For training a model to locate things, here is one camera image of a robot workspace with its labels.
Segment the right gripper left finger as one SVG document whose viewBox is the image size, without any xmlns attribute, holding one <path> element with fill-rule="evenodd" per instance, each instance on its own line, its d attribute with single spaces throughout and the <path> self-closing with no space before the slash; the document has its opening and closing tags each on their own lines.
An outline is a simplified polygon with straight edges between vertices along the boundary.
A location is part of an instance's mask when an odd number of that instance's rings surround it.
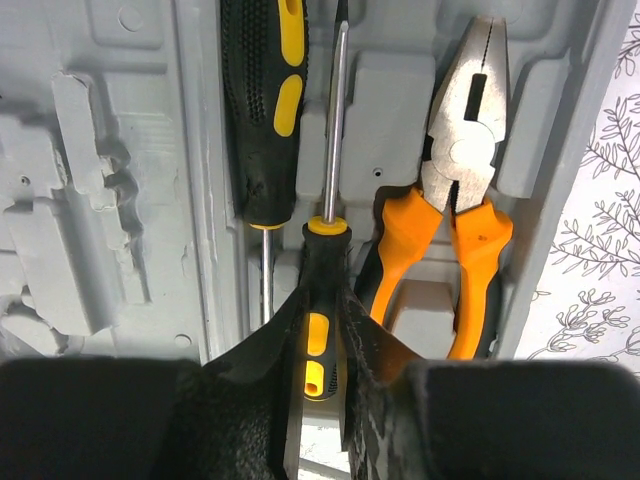
<svg viewBox="0 0 640 480">
<path fill-rule="evenodd" d="M 306 296 L 207 364 L 25 358 L 1 368 L 5 479 L 294 479 Z"/>
</svg>

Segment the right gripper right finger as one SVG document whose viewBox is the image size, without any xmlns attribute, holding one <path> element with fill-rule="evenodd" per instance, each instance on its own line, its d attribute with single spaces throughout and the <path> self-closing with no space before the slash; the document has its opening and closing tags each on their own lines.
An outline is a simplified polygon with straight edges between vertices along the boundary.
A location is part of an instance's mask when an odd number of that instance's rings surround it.
<svg viewBox="0 0 640 480">
<path fill-rule="evenodd" d="M 356 479 L 635 479 L 639 383 L 602 361 L 427 360 L 338 303 L 341 443 Z"/>
</svg>

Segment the grey plastic tool case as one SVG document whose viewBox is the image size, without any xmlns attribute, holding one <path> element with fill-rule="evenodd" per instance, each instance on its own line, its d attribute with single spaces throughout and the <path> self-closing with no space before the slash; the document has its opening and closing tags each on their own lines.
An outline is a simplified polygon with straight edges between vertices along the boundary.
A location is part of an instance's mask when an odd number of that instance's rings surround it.
<svg viewBox="0 0 640 480">
<path fill-rule="evenodd" d="M 418 176 L 429 103 L 470 21 L 507 25 L 490 188 L 497 356 L 529 313 L 631 1 L 353 1 L 340 194 L 358 268 L 374 198 Z M 259 235 L 236 217 L 216 1 L 1 5 L 1 357 L 206 362 L 260 325 Z"/>
</svg>

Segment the orange handled pliers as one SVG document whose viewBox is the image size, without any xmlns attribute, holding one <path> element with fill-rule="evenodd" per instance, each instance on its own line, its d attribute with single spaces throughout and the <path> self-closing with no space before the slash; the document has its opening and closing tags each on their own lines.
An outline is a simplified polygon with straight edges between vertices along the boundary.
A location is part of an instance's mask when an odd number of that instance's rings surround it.
<svg viewBox="0 0 640 480">
<path fill-rule="evenodd" d="M 511 219 L 488 194 L 492 162 L 506 138 L 508 86 L 506 21 L 477 16 L 433 96 L 426 125 L 430 157 L 420 167 L 420 182 L 384 201 L 382 233 L 355 281 L 370 317 L 383 323 L 398 284 L 448 218 L 460 267 L 455 338 L 448 353 L 456 360 L 479 354 L 490 287 L 513 235 Z"/>
</svg>

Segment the black yellow phillips screwdriver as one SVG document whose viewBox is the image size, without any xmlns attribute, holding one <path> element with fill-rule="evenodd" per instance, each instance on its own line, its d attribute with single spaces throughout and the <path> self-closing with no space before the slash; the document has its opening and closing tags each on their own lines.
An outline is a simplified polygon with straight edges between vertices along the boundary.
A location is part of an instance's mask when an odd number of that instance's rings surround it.
<svg viewBox="0 0 640 480">
<path fill-rule="evenodd" d="M 262 233 L 261 320 L 273 316 L 272 233 L 296 202 L 309 33 L 303 1 L 224 1 L 223 90 L 237 214 Z"/>
</svg>

